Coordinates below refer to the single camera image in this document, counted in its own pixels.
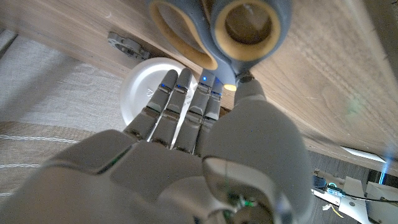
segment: scissors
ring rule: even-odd
[[[290,26],[290,0],[149,0],[149,14],[186,58],[228,90],[270,56]]]

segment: blue light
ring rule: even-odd
[[[379,184],[383,184],[383,181],[384,181],[384,177],[385,177],[385,176],[386,176],[386,173],[385,173],[385,172],[382,172],[381,175],[380,175]]]

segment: white robotic hand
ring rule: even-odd
[[[217,121],[222,84],[204,71],[172,146],[192,73],[177,77],[168,72],[123,133],[98,133],[47,161],[0,223],[306,223],[307,152],[259,82],[238,76],[235,107]]]
[[[170,70],[150,102],[124,132],[169,149],[191,78],[188,68],[184,68],[179,77],[175,70]],[[200,154],[211,127],[218,120],[222,91],[223,84],[212,73],[202,73],[173,149]]]

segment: scissor handle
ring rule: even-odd
[[[235,40],[228,33],[227,16],[238,6],[256,7],[269,16],[271,30],[265,39],[248,44]],[[217,0],[211,10],[211,31],[217,47],[232,60],[258,61],[267,57],[282,43],[290,26],[290,18],[290,0]]]
[[[192,47],[170,28],[159,11],[159,6],[161,5],[171,8],[174,13],[177,13],[184,20],[189,32],[203,52]],[[209,43],[213,41],[211,39],[210,26],[208,21],[202,19],[204,12],[200,1],[153,0],[148,1],[148,7],[150,16],[156,26],[181,54],[205,69],[217,69],[218,62],[214,58],[214,52],[210,52],[211,49],[209,49]],[[208,34],[199,32],[199,29],[205,30]]]

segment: wooden surface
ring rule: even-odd
[[[294,1],[285,42],[252,73],[268,100],[297,124],[309,150],[398,176],[397,80],[369,47],[356,6],[346,2]],[[108,45],[109,31],[201,70],[160,35],[140,0],[2,0],[0,26],[122,77],[136,62]],[[233,92],[224,92],[222,105],[233,107]],[[339,146],[390,158],[389,163]]]

